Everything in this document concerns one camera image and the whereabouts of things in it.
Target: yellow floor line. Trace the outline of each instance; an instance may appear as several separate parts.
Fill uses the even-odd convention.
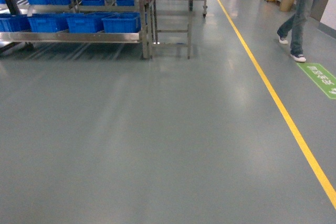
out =
[[[257,62],[256,58],[254,57],[254,55],[252,54],[251,50],[248,48],[246,42],[244,41],[242,35],[240,34],[239,30],[237,29],[237,27],[235,26],[235,24],[233,23],[232,19],[230,18],[229,14],[227,13],[226,9],[224,8],[224,6],[222,5],[220,0],[217,0],[220,7],[222,8],[226,18],[229,20],[231,26],[233,27],[233,30],[236,32],[241,44],[244,46],[248,56],[250,57],[253,65],[255,66],[255,68],[257,69],[261,79],[263,80],[264,84],[266,85],[269,93],[271,94],[273,100],[275,101],[275,104],[277,105],[277,107],[279,108],[283,118],[285,119],[288,127],[290,128],[293,136],[295,137],[298,145],[300,146],[304,156],[306,157],[310,167],[312,168],[312,170],[314,171],[317,179],[319,180],[321,186],[323,187],[325,193],[327,194],[327,196],[329,197],[331,203],[333,204],[335,210],[336,210],[336,191],[335,189],[332,187],[331,183],[329,182],[327,176],[324,174],[321,166],[319,165],[319,163],[317,162],[316,158],[314,157],[313,153],[311,152],[311,150],[309,149],[308,145],[306,144],[305,140],[303,139],[300,131],[298,130],[298,128],[296,127],[293,119],[291,118],[291,116],[289,115],[288,111],[286,110],[284,104],[282,103],[282,101],[280,100],[280,98],[278,97],[278,94],[275,92],[274,88],[272,87],[271,83],[269,82],[269,80],[267,79],[264,71],[262,70],[262,68],[260,67],[259,63]]]

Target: white wall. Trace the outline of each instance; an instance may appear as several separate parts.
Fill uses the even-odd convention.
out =
[[[321,18],[321,23],[336,30],[336,0],[328,0]]]

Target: floor sticker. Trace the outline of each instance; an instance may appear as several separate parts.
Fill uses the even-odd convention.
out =
[[[336,78],[317,63],[298,63],[298,66],[330,98],[336,99]]]

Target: white sneaker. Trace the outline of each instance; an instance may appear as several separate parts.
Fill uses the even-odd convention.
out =
[[[278,35],[278,37],[279,37],[279,42],[281,44],[283,44],[283,45],[287,45],[288,44],[288,40],[286,40],[286,38],[280,37],[279,35]]]
[[[305,59],[305,57],[303,56],[303,55],[292,55],[292,54],[290,54],[291,56],[292,56],[292,58],[294,59],[294,61],[296,61],[296,62],[305,62],[306,61],[306,59]]]

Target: floor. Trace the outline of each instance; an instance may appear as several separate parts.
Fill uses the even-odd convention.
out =
[[[282,13],[220,0],[331,185],[335,100],[277,42]],[[159,3],[183,26],[186,2]],[[2,224],[334,224],[336,210],[217,0],[194,5],[193,50],[35,44],[0,60]],[[310,19],[307,62],[336,75]],[[171,35],[172,41],[178,40]]]

